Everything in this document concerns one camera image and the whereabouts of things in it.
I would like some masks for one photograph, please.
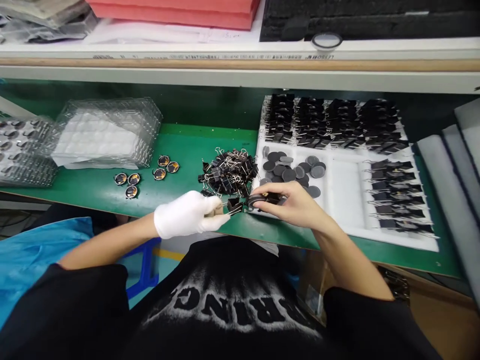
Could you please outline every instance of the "gloved hand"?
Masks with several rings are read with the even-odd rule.
[[[217,196],[205,197],[192,190],[168,204],[159,205],[153,213],[153,222],[162,239],[217,231],[230,219],[230,215],[204,215],[220,206],[222,200]]]

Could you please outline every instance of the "blue plastic stool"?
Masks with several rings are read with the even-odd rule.
[[[146,288],[154,287],[159,283],[159,274],[152,276],[152,256],[154,248],[161,242],[162,239],[160,237],[154,237],[124,256],[124,258],[127,258],[134,254],[143,253],[140,280],[126,290],[126,295],[129,300],[140,294]]]

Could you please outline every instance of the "bare hand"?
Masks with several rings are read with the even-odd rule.
[[[281,220],[302,228],[309,228],[330,235],[340,228],[297,182],[269,182],[257,187],[251,195],[262,193],[282,194],[288,199],[283,205],[273,205],[265,201],[257,201],[254,207],[275,215]]]

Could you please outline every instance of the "stack of black clips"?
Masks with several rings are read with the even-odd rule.
[[[375,213],[382,229],[435,237],[432,223],[426,219],[422,185],[412,171],[410,161],[383,160],[370,163]]]
[[[201,194],[210,196],[237,195],[228,200],[230,215],[243,210],[240,198],[249,196],[251,182],[258,174],[254,159],[245,149],[224,151],[217,147],[212,162],[203,162],[203,173],[198,175],[198,182],[203,185]]]
[[[409,147],[393,101],[324,100],[274,94],[265,108],[265,140],[307,148],[356,149],[389,155]]]

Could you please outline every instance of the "wooden shelf edge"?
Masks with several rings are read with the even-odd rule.
[[[171,60],[0,58],[0,66],[346,72],[480,72],[480,59],[459,60]]]

